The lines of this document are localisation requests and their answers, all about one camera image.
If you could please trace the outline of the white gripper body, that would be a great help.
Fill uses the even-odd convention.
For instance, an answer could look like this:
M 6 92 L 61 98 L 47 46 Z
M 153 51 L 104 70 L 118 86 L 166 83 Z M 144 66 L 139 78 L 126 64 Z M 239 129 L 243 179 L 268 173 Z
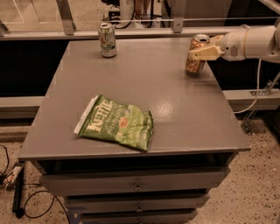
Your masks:
M 227 33 L 220 41 L 221 57 L 227 61 L 240 61 L 245 59 L 244 39 L 246 31 Z

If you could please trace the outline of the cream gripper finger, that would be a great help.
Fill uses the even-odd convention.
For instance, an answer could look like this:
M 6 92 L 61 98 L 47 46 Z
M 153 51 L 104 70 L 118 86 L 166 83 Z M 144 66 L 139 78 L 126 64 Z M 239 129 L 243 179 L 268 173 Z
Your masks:
M 188 55 L 192 60 L 217 60 L 224 52 L 217 45 L 205 45 L 190 50 Z
M 223 35 L 218 35 L 218 36 L 211 37 L 210 38 L 210 44 L 215 45 L 215 46 L 220 46 L 223 38 L 224 38 Z

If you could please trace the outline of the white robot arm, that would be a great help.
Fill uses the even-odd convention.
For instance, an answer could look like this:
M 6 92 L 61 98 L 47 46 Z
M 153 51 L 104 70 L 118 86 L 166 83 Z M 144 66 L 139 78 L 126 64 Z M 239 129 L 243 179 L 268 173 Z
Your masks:
M 240 61 L 260 59 L 272 63 L 280 60 L 279 30 L 274 26 L 249 27 L 210 38 L 202 47 L 190 50 L 192 60 Z

